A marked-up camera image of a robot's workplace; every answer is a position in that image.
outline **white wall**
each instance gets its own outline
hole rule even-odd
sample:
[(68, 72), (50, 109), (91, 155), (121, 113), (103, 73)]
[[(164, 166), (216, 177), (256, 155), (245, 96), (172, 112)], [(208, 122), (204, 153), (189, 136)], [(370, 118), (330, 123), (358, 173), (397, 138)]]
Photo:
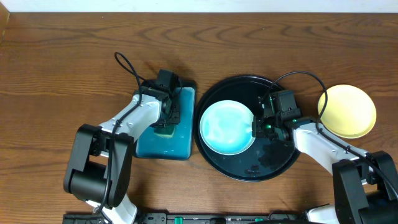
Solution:
[(0, 0), (10, 12), (398, 12), (398, 0)]

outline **yellow plate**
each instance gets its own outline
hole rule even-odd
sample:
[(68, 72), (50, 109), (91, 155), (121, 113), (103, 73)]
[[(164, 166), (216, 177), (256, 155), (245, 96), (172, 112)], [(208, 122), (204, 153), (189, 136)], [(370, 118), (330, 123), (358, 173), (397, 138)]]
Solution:
[[(343, 138), (359, 138), (372, 130), (376, 122), (376, 107), (362, 90), (351, 85), (337, 85), (328, 90), (328, 104), (321, 121), (333, 134)], [(319, 99), (318, 113), (325, 103)]]

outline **round black plate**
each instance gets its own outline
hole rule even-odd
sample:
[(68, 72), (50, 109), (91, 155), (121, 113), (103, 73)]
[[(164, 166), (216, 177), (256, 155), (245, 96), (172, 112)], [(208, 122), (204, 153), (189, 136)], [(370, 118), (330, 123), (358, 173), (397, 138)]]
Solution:
[[(193, 118), (193, 135), (200, 153), (206, 161), (222, 174), (245, 181), (271, 179), (283, 173), (298, 158), (300, 152), (291, 142), (270, 141), (256, 138), (246, 151), (225, 156), (212, 151), (200, 136), (199, 122), (205, 110), (221, 100), (234, 100), (246, 105), (254, 115), (261, 115), (258, 97), (263, 96), (272, 81), (254, 75), (242, 75), (220, 81), (200, 99)], [(283, 90), (274, 85), (272, 91)]]

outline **black plate rim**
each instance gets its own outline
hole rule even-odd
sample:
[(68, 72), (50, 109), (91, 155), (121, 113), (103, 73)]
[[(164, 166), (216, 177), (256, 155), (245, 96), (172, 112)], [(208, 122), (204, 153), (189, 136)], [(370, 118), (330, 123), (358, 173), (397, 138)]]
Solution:
[[(225, 85), (225, 84), (230, 84), (232, 82), (239, 82), (240, 79), (244, 79), (244, 82), (247, 82), (246, 79), (252, 79), (249, 82), (258, 82), (258, 80), (262, 80), (267, 82), (269, 85), (272, 84), (273, 81), (269, 80), (266, 77), (262, 77), (259, 75), (250, 75), (250, 74), (244, 74), (244, 75), (236, 75), (233, 77), (229, 77), (229, 78), (225, 78), (221, 81), (219, 81), (218, 83), (216, 83), (215, 85), (213, 85), (212, 87), (210, 87), (210, 89), (208, 89), (203, 96), (200, 98), (197, 106), (195, 107), (195, 111), (193, 114), (193, 137), (195, 139), (195, 144), (197, 145), (200, 154), (203, 156), (203, 158), (205, 158), (205, 160), (207, 161), (207, 163), (209, 163), (210, 166), (212, 166), (212, 168), (214, 168), (215, 170), (217, 170), (218, 172), (222, 173), (223, 175), (235, 179), (235, 180), (241, 180), (241, 181), (245, 181), (245, 182), (259, 182), (259, 181), (264, 181), (264, 180), (269, 180), (272, 179), (274, 177), (277, 177), (278, 175), (281, 175), (283, 172), (285, 172), (289, 167), (291, 167), (293, 165), (293, 163), (297, 160), (297, 158), (300, 155), (300, 151), (298, 151), (297, 149), (294, 151), (292, 157), (289, 159), (288, 162), (286, 162), (280, 169), (278, 169), (277, 171), (273, 172), (272, 174), (269, 175), (265, 175), (263, 178), (258, 178), (258, 177), (245, 177), (242, 178), (241, 176), (238, 175), (234, 175), (234, 174), (230, 174), (229, 172), (224, 171), (222, 168), (220, 168), (217, 164), (215, 164), (206, 154), (206, 152), (204, 151), (204, 149), (202, 148), (201, 144), (200, 144), (200, 134), (199, 134), (199, 120), (203, 114), (202, 111), (202, 107), (203, 104), (207, 101), (207, 99), (216, 91), (220, 88), (221, 85)], [(274, 86), (276, 86), (279, 90), (284, 90), (283, 87), (281, 87), (279, 84), (275, 84)]]

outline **wooden table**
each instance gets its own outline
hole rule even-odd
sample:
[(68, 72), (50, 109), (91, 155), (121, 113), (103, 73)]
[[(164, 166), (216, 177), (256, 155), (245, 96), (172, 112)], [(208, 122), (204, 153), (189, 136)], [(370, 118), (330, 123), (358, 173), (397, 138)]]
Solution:
[[(368, 135), (349, 142), (398, 161), (397, 35), (395, 14), (12, 13), (0, 46), (0, 222), (60, 223), (65, 212), (91, 211), (63, 191), (63, 176), (77, 128), (112, 118), (137, 88), (115, 51), (143, 77), (166, 68), (196, 80), (198, 99), (242, 73), (275, 79), (308, 70), (327, 87), (357, 86), (378, 116)], [(305, 115), (317, 115), (315, 80), (281, 84)], [(333, 203), (333, 185), (304, 154), (278, 178), (240, 182), (194, 146), (187, 161), (133, 159), (128, 195), (147, 211), (299, 212)]]

